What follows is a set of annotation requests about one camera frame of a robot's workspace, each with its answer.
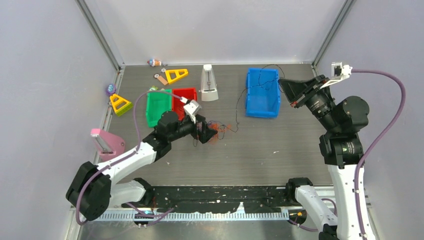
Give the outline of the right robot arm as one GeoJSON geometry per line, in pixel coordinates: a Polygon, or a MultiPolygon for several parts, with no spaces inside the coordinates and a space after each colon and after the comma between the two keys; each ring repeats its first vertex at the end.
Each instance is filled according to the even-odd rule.
{"type": "Polygon", "coordinates": [[[359,131],[369,123],[369,105],[358,96],[335,103],[329,80],[280,78],[278,84],[293,108],[306,106],[325,128],[319,149],[330,173],[335,207],[331,210],[306,177],[288,180],[285,198],[301,205],[316,226],[321,240],[373,240],[365,193],[362,157],[365,154],[359,131]]]}

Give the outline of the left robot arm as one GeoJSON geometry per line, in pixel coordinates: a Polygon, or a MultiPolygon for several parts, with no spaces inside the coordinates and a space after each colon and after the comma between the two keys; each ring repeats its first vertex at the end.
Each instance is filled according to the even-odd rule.
{"type": "Polygon", "coordinates": [[[126,203],[138,203],[148,207],[153,202],[151,186],[142,178],[126,183],[120,181],[136,170],[164,157],[172,142],[186,136],[205,144],[218,134],[205,117],[197,114],[194,119],[186,115],[179,119],[174,111],[166,111],[153,131],[129,151],[111,160],[93,164],[84,162],[77,170],[65,198],[83,216],[80,225],[94,221],[108,208],[126,203]]]}

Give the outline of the green plastic bin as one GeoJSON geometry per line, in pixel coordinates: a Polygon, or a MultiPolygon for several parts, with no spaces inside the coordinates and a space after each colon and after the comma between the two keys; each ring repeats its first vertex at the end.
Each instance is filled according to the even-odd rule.
{"type": "Polygon", "coordinates": [[[172,110],[172,96],[167,93],[172,93],[171,89],[163,90],[166,93],[153,92],[147,94],[146,102],[146,122],[149,128],[157,125],[162,114],[172,110]]]}

